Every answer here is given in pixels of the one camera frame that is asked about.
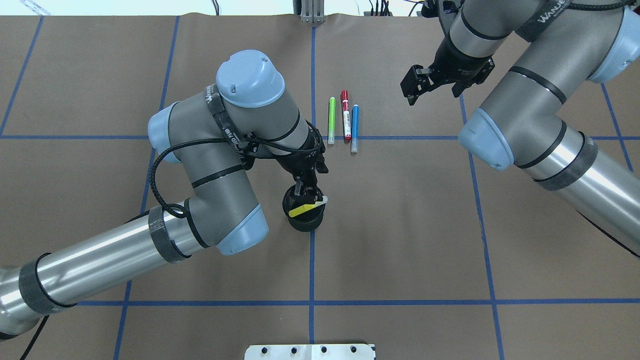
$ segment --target white metal plate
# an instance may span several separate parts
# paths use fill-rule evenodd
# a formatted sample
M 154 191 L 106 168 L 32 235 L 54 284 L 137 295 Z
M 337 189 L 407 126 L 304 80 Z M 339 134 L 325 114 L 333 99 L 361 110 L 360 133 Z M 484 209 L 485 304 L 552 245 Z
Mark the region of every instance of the white metal plate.
M 252 345 L 244 360 L 376 360 L 370 344 Z

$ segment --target green marker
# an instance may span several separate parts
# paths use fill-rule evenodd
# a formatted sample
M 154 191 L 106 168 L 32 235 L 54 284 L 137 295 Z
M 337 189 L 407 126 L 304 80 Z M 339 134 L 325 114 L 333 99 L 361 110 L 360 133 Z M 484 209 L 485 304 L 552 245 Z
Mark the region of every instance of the green marker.
M 335 141 L 335 98 L 331 96 L 329 99 L 329 138 L 328 143 Z

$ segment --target blue joint cap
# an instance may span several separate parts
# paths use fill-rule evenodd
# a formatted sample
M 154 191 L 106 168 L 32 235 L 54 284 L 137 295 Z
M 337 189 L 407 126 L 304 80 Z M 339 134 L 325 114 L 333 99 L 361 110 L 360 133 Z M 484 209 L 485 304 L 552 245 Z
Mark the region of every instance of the blue joint cap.
M 259 243 L 268 232 L 267 220 L 258 204 L 216 247 L 223 255 L 233 255 Z
M 481 108 L 462 128 L 458 140 L 469 152 L 495 170 L 503 171 L 513 164 L 513 153 L 493 119 Z
M 260 108 L 284 93 L 284 78 L 258 50 L 243 50 L 220 65 L 216 85 L 224 100 L 242 108 Z
M 151 119 L 149 119 L 149 123 L 147 124 L 149 141 L 151 142 L 151 146 L 153 146 L 158 153 L 162 153 L 171 147 L 171 143 L 169 142 L 169 116 L 171 115 L 173 106 L 177 103 L 178 102 L 176 101 L 157 112 L 151 117 Z M 164 160 L 170 163 L 180 163 L 180 160 L 178 160 L 172 152 L 165 156 Z
M 594 83 L 606 83 L 623 72 L 640 55 L 640 15 L 625 6 L 620 30 L 604 59 L 588 80 Z

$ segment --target blue marker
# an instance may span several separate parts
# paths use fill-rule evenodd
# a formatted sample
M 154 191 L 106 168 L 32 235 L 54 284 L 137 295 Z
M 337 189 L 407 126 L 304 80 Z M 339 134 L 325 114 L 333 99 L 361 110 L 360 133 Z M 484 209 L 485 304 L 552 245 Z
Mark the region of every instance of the blue marker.
M 358 105 L 353 105 L 353 109 L 351 110 L 353 114 L 353 119 L 351 120 L 351 152 L 358 152 L 358 113 L 360 112 L 360 107 Z

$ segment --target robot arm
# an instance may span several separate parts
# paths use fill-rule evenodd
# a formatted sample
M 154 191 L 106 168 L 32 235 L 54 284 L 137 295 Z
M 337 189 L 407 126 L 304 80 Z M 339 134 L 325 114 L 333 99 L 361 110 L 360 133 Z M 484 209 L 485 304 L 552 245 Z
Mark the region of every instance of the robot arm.
M 640 257 L 640 179 L 556 117 L 584 80 L 608 81 L 639 56 L 640 16 L 606 0 L 570 3 L 467 0 L 434 63 L 414 65 L 401 87 L 410 104 L 446 83 L 457 96 L 484 80 L 490 56 L 516 31 L 531 44 L 465 124 L 461 144 L 497 170 L 515 164 Z
M 258 51 L 231 56 L 215 85 L 155 114 L 148 130 L 159 152 L 175 149 L 165 158 L 184 165 L 195 195 L 20 268 L 0 268 L 0 341 L 30 330 L 42 316 L 207 247 L 231 255 L 262 241 L 268 227 L 245 171 L 247 159 L 264 154 L 257 144 L 272 146 L 269 153 L 294 176 L 297 189 L 285 195 L 291 204 L 322 194 L 315 175 L 326 172 L 322 138 Z M 215 141 L 182 145 L 203 139 Z M 307 218 L 289 220 L 304 231 L 320 224 L 319 215 Z

